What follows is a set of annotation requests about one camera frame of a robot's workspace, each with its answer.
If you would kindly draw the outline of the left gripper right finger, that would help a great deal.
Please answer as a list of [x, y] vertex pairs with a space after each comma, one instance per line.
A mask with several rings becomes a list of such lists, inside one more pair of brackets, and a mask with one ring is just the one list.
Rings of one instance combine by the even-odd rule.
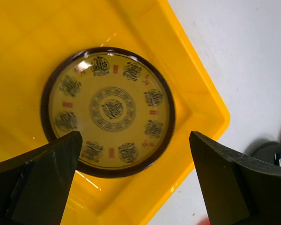
[[212, 225], [281, 225], [281, 167], [191, 132], [190, 149]]

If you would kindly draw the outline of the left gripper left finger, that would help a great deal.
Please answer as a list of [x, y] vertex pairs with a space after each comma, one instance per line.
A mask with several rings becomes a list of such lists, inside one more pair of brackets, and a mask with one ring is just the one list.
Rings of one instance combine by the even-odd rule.
[[73, 131], [0, 162], [0, 225], [59, 225], [81, 146]]

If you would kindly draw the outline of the yellow patterned plate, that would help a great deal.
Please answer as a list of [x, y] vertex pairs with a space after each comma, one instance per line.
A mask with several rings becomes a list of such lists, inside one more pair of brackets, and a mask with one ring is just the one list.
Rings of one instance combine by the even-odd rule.
[[166, 151], [176, 122], [162, 74], [116, 47], [85, 49], [59, 64], [44, 87], [40, 115], [48, 141], [80, 132], [77, 170], [100, 178], [147, 169]]

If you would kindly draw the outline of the orange plate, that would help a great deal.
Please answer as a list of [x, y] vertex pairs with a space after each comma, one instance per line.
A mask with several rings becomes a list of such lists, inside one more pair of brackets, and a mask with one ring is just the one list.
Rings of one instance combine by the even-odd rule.
[[203, 220], [201, 220], [200, 222], [198, 222], [197, 225], [210, 225], [209, 218], [204, 218]]

